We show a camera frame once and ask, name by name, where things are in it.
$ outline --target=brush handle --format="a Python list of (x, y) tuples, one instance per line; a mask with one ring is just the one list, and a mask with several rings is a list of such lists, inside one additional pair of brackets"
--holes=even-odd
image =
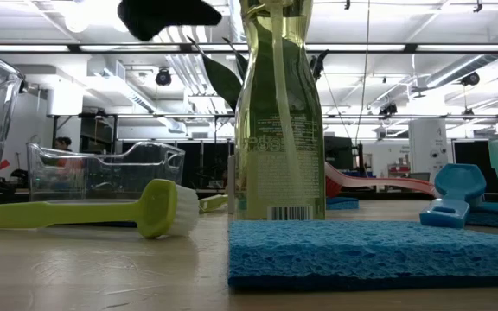
[(47, 202), (0, 205), (0, 228), (42, 228), (137, 219), (138, 202), (116, 204), (58, 204)]

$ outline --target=cable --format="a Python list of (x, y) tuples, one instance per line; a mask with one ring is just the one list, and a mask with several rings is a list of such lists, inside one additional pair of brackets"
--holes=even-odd
[(364, 76), (362, 77), (362, 98), (361, 98), (361, 113), (359, 113), (359, 121), (356, 125), (356, 135), (354, 136), (354, 144), (358, 144), (359, 128), (361, 127), (362, 112), (364, 111), (364, 95), (367, 89), (367, 71), (368, 71), (368, 43), (370, 42), (370, 0), (368, 0), (367, 13), (367, 51), (364, 59)]
[(345, 132), (347, 133), (347, 138), (351, 138), (349, 135), (349, 131), (347, 130), (347, 126), (345, 126), (345, 122), (343, 122), (343, 117), (342, 113), (339, 111), (339, 108), (337, 108), (337, 103), (335, 102), (334, 98), (334, 93), (332, 92), (332, 88), (329, 87), (329, 81), (328, 81), (328, 75), (324, 73), (324, 78), (326, 79), (326, 84), (328, 85), (328, 90), (329, 90), (329, 95), (332, 97), (332, 101), (334, 102), (335, 109), (337, 110), (337, 114), (339, 115), (339, 118), (342, 120), (343, 128), (345, 129)]

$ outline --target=green leaf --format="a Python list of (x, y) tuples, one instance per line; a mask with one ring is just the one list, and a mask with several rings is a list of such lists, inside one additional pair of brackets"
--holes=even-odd
[(192, 38), (188, 39), (193, 43), (203, 58), (203, 64), (207, 71), (208, 79), (216, 93), (222, 97), (235, 111), (235, 106), (238, 104), (239, 94), (241, 93), (241, 82), (238, 76), (235, 75), (228, 67), (220, 64), (216, 60), (212, 60), (201, 50), (197, 42)]
[(235, 53), (235, 60), (236, 63), (238, 64), (238, 71), (239, 75), (241, 76), (242, 80), (245, 80), (246, 78), (246, 73), (247, 73), (247, 68), (249, 67), (249, 61), (246, 60), (243, 55), (241, 55), (240, 52), (238, 52), (235, 48), (233, 48), (233, 44), (231, 41), (229, 41), (227, 38), (222, 37), (224, 41), (230, 45), (230, 48), (232, 48), (233, 52)]

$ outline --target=yellow liquid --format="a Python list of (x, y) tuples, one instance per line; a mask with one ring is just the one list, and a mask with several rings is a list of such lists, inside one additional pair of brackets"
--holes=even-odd
[(274, 81), (270, 12), (258, 0), (242, 0), (251, 48), (249, 72), (236, 118), (236, 219), (324, 219), (322, 111), (304, 39), (312, 2), (284, 6), (285, 84), (295, 137), (299, 190), (292, 180)]

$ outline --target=ceiling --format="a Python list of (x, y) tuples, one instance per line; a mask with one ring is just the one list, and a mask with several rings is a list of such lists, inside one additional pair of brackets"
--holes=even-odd
[[(137, 42), (127, 32), (118, 31), (116, 20), (101, 17), (108, 10), (113, 10), (116, 0), (87, 0), (103, 2), (110, 9), (100, 9), (93, 15), (92, 23), (79, 33), (67, 27), (67, 16), (73, 1), (31, 1), (0, 0), (0, 43), (127, 43)], [(204, 29), (185, 28), (168, 29), (161, 33), (161, 41), (187, 42), (187, 35), (197, 41), (204, 41), (201, 32), (209, 42), (223, 43), (222, 37), (235, 38), (235, 16), (230, 16), (227, 0), (207, 1), (223, 13), (224, 18), (217, 27)], [(344, 9), (345, 1), (315, 0), (311, 17), (307, 42), (340, 43), (354, 42), (420, 42), (420, 43), (495, 43), (498, 42), (498, 0), (484, 0), (483, 10), (474, 13), (475, 1), (465, 0), (371, 0), (370, 20), (367, 19), (367, 1), (352, 0), (349, 10)], [(377, 113), (383, 104), (394, 101), (399, 113), (405, 112), (407, 103), (414, 101), (416, 93), (407, 91), (407, 86), (415, 86), (418, 82), (413, 77), (427, 79), (447, 66), (461, 61), (464, 63), (477, 55), (466, 54), (330, 54), (324, 61), (324, 73), (317, 82), (317, 88), (324, 113), (355, 114), (364, 107)], [(21, 63), (46, 62), (57, 67), (63, 62), (77, 61), (78, 55), (59, 55), (40, 60), (35, 55), (20, 55), (13, 61)], [(126, 68), (126, 78), (148, 100), (182, 101), (184, 95), (193, 95), (203, 90), (212, 94), (213, 90), (205, 80), (199, 67), (197, 57), (193, 55), (162, 54), (108, 54), (104, 56), (106, 64), (120, 61)], [(213, 58), (234, 69), (231, 55), (215, 54)], [(154, 82), (159, 67), (171, 67), (172, 84), (157, 86)], [(177, 75), (185, 70), (190, 74), (188, 79), (193, 84), (186, 86)], [(442, 98), (446, 103), (446, 111), (460, 114), (464, 106), (482, 108), (490, 104), (490, 100), (498, 98), (498, 60), (488, 63), (476, 70), (480, 75), (480, 84), (468, 86), (448, 83), (437, 89), (425, 92), (426, 98)], [(89, 105), (105, 105), (106, 109), (130, 107), (124, 97), (115, 96), (109, 87), (92, 86), (95, 79), (75, 77), (95, 90), (97, 98), (85, 100)], [(224, 105), (218, 105), (219, 98), (199, 98), (190, 101), (185, 112), (223, 112)], [(498, 113), (498, 102), (486, 105), (482, 114)]]

